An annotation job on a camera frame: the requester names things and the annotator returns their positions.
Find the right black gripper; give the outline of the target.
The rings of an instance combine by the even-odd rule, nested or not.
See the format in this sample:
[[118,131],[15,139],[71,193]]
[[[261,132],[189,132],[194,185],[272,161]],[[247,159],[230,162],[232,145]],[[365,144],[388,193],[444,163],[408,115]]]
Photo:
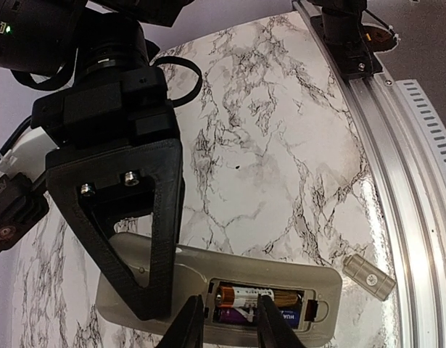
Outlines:
[[[33,103],[30,126],[42,128],[60,147],[143,144],[49,152],[46,187],[134,315],[140,320],[169,316],[185,185],[181,141],[168,139],[179,137],[179,127],[164,72],[143,67],[49,94]],[[152,216],[152,245],[144,286],[110,242],[116,223],[147,215]]]

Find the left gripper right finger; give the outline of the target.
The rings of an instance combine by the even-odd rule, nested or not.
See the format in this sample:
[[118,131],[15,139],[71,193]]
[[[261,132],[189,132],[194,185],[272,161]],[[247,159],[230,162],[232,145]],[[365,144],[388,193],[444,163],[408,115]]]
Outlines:
[[306,348],[270,297],[258,297],[257,342],[262,348]]

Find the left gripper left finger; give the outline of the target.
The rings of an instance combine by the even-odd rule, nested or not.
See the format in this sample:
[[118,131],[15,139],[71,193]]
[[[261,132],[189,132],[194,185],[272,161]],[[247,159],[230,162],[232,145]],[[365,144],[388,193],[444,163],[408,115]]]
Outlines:
[[202,296],[189,297],[160,340],[160,347],[203,347],[204,321],[205,312]]

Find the gold black battery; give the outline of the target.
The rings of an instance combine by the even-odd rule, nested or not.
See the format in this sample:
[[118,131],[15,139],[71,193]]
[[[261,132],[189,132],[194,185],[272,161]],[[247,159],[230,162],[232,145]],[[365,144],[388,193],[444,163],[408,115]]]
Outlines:
[[298,291],[262,289],[243,286],[219,286],[215,295],[215,305],[219,308],[255,308],[258,297],[270,297],[277,307],[291,307],[301,300]]

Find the grey remote control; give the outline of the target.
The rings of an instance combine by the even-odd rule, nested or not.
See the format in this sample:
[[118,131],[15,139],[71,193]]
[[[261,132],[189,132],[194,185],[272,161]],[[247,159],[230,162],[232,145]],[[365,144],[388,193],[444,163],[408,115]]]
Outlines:
[[334,336],[341,291],[342,278],[332,268],[180,245],[169,318],[139,320],[104,276],[99,279],[96,308],[111,323],[163,335],[187,299],[200,295],[205,342],[255,347],[257,300],[268,295],[305,346],[321,347]]

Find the grey battery cover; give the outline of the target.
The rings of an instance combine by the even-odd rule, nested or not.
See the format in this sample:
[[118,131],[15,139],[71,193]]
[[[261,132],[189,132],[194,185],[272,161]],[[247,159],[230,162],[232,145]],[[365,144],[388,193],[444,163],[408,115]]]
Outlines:
[[385,301],[396,286],[396,281],[359,254],[345,257],[343,272],[369,294]]

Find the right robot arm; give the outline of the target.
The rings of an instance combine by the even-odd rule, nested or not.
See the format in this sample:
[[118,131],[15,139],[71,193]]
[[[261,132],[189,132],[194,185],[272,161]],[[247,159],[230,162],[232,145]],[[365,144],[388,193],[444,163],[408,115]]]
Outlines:
[[53,201],[139,320],[172,312],[185,182],[175,109],[143,23],[170,27],[185,1],[0,1],[0,67],[44,91],[0,151],[0,252]]

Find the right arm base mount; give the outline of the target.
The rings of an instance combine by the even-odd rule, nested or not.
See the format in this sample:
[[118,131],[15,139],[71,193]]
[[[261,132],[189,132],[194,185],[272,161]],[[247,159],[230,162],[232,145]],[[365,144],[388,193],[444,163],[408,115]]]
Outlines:
[[311,1],[321,13],[310,24],[344,80],[369,78],[383,71],[377,52],[393,50],[399,35],[368,10],[368,2]]

